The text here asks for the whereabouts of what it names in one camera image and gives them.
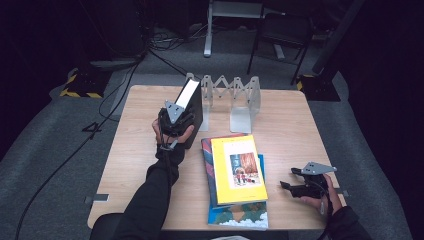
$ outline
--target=right hand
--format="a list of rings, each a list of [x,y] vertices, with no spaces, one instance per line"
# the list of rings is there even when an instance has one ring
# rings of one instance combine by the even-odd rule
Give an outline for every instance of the right hand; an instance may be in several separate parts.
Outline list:
[[[339,196],[337,195],[336,189],[334,189],[333,181],[331,181],[331,177],[328,176],[327,174],[323,174],[323,175],[325,177],[325,180],[327,181],[328,193],[330,195],[330,200],[333,203],[333,215],[334,215],[334,213],[336,213],[340,208],[342,208],[342,203],[340,201]],[[327,215],[328,199],[326,196],[323,196],[322,199],[316,199],[316,198],[303,196],[303,197],[300,197],[300,199],[304,203],[317,209],[318,212],[320,212],[321,202],[323,201],[325,206],[325,216]]]

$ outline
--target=book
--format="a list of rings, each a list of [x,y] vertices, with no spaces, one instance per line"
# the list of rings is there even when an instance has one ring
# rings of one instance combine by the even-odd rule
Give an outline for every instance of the book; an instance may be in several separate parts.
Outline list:
[[[232,134],[227,136],[215,137],[215,138],[228,138],[228,137],[239,137],[245,136],[244,133]],[[203,138],[200,142],[202,144],[203,158],[205,161],[206,176],[208,179],[210,202],[212,208],[222,208],[229,205],[218,205],[218,200],[216,198],[216,182],[215,182],[215,171],[213,166],[213,155],[212,155],[212,138]]]
[[[175,104],[166,102],[165,105],[163,111],[167,112],[167,116],[160,118],[164,133],[173,137],[181,136],[188,126],[194,125],[193,133],[184,143],[186,149],[191,148],[203,122],[200,82],[188,77]]]
[[[264,172],[263,155],[258,155],[262,173]],[[268,212],[266,201],[227,205],[222,208],[213,208],[209,205],[209,225],[247,228],[252,230],[268,229]]]
[[[218,205],[268,199],[253,135],[213,138]]]

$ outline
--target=person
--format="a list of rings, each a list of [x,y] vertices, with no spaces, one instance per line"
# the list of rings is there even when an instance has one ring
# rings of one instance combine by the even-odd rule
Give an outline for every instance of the person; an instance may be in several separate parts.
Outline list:
[[[372,239],[365,228],[359,223],[359,217],[353,211],[350,206],[342,206],[340,198],[334,189],[333,182],[330,176],[323,174],[328,185],[328,192],[330,195],[330,201],[333,204],[333,214],[328,223],[327,233],[331,239]],[[321,203],[324,201],[325,212],[324,216],[327,216],[328,200],[324,196],[322,199],[315,199],[311,197],[300,197],[300,199],[314,207],[318,212],[321,211]]]
[[[184,142],[190,137],[194,127],[189,126],[184,134],[178,137],[178,143],[173,151],[168,151],[169,164],[166,162],[165,151],[161,148],[164,139],[166,143],[174,142],[174,138],[161,138],[158,120],[152,123],[156,134],[156,163],[147,169],[146,181],[136,191],[115,230],[114,240],[152,240],[159,237],[169,206],[170,187],[178,180],[178,165],[184,160]],[[333,240],[338,239],[371,239],[367,231],[358,221],[358,216],[351,207],[342,207],[340,199],[333,187],[331,178],[324,175],[333,203],[333,216],[328,228],[328,234]],[[301,197],[306,204],[320,209],[321,200]]]
[[[178,165],[184,160],[184,142],[190,137],[194,126],[189,126],[184,134],[178,137],[178,143],[173,151],[161,148],[159,122],[152,123],[156,134],[156,158],[158,161],[147,169],[146,181],[135,192],[115,230],[112,239],[119,240],[151,240],[159,237],[169,206],[170,187],[178,180]],[[163,136],[166,143],[173,143],[174,138]],[[166,163],[165,152],[169,156],[169,166]],[[168,182],[169,170],[171,184]]]

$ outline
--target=black cable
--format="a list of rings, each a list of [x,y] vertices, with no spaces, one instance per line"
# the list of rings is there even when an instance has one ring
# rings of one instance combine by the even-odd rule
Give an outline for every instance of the black cable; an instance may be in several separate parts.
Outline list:
[[[122,85],[124,85],[124,83],[127,81],[127,75],[128,75],[128,73],[131,71],[131,68],[130,69],[128,69],[128,71],[127,71],[127,73],[125,74],[125,77],[124,77],[124,81],[122,81],[122,83],[121,84],[119,84],[119,86],[118,87],[116,87],[109,95],[107,95],[107,97],[102,101],[102,103],[100,104],[100,106],[99,106],[99,114],[100,114],[100,116],[102,116],[103,118],[107,118],[107,119],[109,119],[109,120],[111,120],[111,121],[113,121],[113,122],[119,122],[119,120],[116,120],[116,119],[113,119],[113,118],[108,118],[108,116],[105,116],[102,112],[101,112],[101,108],[102,108],[102,106],[103,106],[103,104],[106,102],[106,100],[110,97],[110,96],[112,96],[112,94],[114,93],[114,92],[116,92],[116,91],[118,91],[118,89],[122,86]]]
[[[187,70],[185,70],[184,68],[182,68],[182,67],[180,67],[180,66],[178,66],[178,65],[176,65],[175,63],[173,63],[173,62],[171,62],[170,60],[168,60],[168,59],[165,59],[165,58],[162,58],[162,57],[160,57],[159,55],[157,55],[155,52],[153,52],[152,50],[149,50],[149,52],[151,53],[151,54],[153,54],[153,56],[155,56],[155,57],[157,57],[159,60],[161,60],[161,61],[163,61],[164,63],[166,63],[167,65],[169,65],[170,67],[172,67],[173,69],[175,69],[177,72],[179,72],[181,75],[183,75],[183,76],[186,76],[187,75],[187,73],[188,73],[188,71]],[[202,80],[200,77],[198,77],[198,76],[194,76],[195,78],[197,78],[198,80]]]
[[[130,79],[128,81],[127,87],[125,88],[124,93],[127,91],[129,84],[131,82],[131,78],[134,74],[135,69],[138,67],[138,65],[140,64],[141,61],[139,61],[136,66],[134,67],[134,69],[131,72],[130,75]],[[31,207],[32,203],[34,202],[35,198],[38,196],[38,194],[41,192],[41,190],[43,190],[43,188],[47,185],[47,183],[50,182],[50,180],[56,175],[57,172],[59,172],[59,170],[62,169],[63,166],[65,166],[74,156],[75,154],[77,154],[82,147],[84,147],[84,145],[94,136],[94,134],[100,129],[100,127],[102,127],[105,122],[109,119],[109,117],[115,112],[115,110],[118,108],[119,104],[121,103],[121,101],[123,100],[125,94],[122,95],[121,99],[119,100],[118,104],[113,108],[113,110],[109,113],[109,115],[107,116],[107,118],[105,118],[94,130],[93,132],[78,146],[78,148],[58,167],[56,168],[56,170],[43,182],[43,184],[41,184],[41,186],[37,189],[37,191],[35,192],[35,194],[31,197],[30,201],[27,203],[21,218],[19,219],[19,223],[18,226],[16,228],[16,235],[15,235],[15,240],[19,239],[19,234],[22,228],[22,224],[23,221],[25,219],[25,215],[28,212],[28,209]]]

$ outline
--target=wooden table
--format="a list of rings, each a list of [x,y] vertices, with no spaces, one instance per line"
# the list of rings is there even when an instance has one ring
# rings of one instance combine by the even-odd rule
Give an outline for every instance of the wooden table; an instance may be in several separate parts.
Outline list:
[[[155,135],[151,124],[165,100],[174,101],[181,87],[133,86],[129,92],[115,139],[97,190],[109,194],[107,202],[94,202],[88,226],[106,213],[123,212],[147,168],[156,162]],[[180,165],[180,178],[163,229],[226,230],[207,225],[209,191],[200,139],[230,134],[230,96],[214,98],[209,131],[199,132]],[[292,198],[279,181],[303,183],[290,168],[309,161],[330,165],[308,103],[299,91],[261,90],[261,110],[253,126],[258,152],[264,155],[268,192],[269,228],[274,230],[322,229],[324,221],[311,207]],[[337,179],[331,173],[335,187]]]

